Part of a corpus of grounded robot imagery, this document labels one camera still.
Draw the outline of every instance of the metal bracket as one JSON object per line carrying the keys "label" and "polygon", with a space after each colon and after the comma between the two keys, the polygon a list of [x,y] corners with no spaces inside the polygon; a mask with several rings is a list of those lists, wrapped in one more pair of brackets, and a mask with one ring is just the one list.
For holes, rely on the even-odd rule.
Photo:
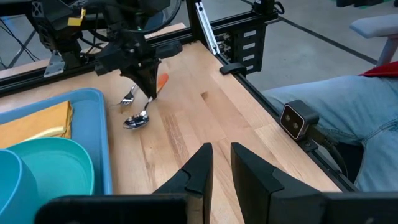
{"label": "metal bracket", "polygon": [[214,37],[213,29],[211,28],[209,19],[207,18],[205,7],[203,7],[203,3],[201,1],[196,2],[195,6],[197,9],[197,14],[199,17],[201,28],[205,33],[207,46],[210,52],[213,55],[220,54],[220,49],[218,48],[217,41],[216,38]]}
{"label": "metal bracket", "polygon": [[44,77],[51,77],[63,73],[63,68],[65,68],[65,62],[63,61],[61,55],[54,50],[52,52],[49,65],[45,69]]}

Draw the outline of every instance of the metal fork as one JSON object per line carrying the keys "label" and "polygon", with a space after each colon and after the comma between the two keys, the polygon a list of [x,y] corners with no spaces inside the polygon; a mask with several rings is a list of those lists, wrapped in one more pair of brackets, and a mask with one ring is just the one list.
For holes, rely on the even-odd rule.
{"label": "metal fork", "polygon": [[129,93],[120,101],[120,103],[115,104],[113,106],[117,105],[130,105],[134,101],[134,91],[136,89],[137,85],[133,85],[129,91]]}

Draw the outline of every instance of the teal bowl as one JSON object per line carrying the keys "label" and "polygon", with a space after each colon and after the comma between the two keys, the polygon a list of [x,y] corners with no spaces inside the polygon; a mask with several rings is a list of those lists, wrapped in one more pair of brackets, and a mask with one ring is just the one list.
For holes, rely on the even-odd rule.
{"label": "teal bowl", "polygon": [[16,153],[0,149],[0,223],[33,223],[40,207],[36,180]]}
{"label": "teal bowl", "polygon": [[78,143],[65,138],[38,138],[7,149],[32,171],[40,206],[61,196],[93,194],[93,162]]}

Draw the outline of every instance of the wooden tabletop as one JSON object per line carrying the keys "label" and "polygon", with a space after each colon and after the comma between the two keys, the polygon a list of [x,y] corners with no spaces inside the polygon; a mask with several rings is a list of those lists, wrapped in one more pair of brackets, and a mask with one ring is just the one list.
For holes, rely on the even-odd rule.
{"label": "wooden tabletop", "polygon": [[201,44],[162,61],[159,73],[170,80],[148,107],[150,123],[135,131],[123,121],[142,110],[147,98],[120,109],[118,103],[133,82],[115,71],[98,77],[90,72],[0,98],[0,112],[78,88],[97,88],[105,95],[109,152],[116,194],[150,194],[176,173],[205,142],[213,145],[212,223],[242,223],[230,163],[230,144],[240,142],[274,166],[321,191],[339,191],[323,171],[291,140],[267,111]]}

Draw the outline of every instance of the metal spoon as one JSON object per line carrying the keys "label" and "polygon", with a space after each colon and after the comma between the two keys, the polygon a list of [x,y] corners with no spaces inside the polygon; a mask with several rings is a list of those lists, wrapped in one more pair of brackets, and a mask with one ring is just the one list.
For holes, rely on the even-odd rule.
{"label": "metal spoon", "polygon": [[[158,84],[157,84],[157,93],[161,91],[163,86],[166,84],[166,82],[169,80],[169,75],[167,73],[164,73],[160,76]],[[144,109],[141,111],[141,113],[136,114],[134,116],[129,117],[125,122],[123,123],[123,127],[126,129],[137,129],[145,126],[149,122],[149,115],[147,113],[147,107],[150,102],[152,102],[153,97],[149,97],[148,102],[145,104]]]}
{"label": "metal spoon", "polygon": [[129,91],[129,93],[120,101],[120,103],[115,104],[113,106],[117,105],[130,105],[134,101],[134,92],[136,89],[137,85],[133,85]]}

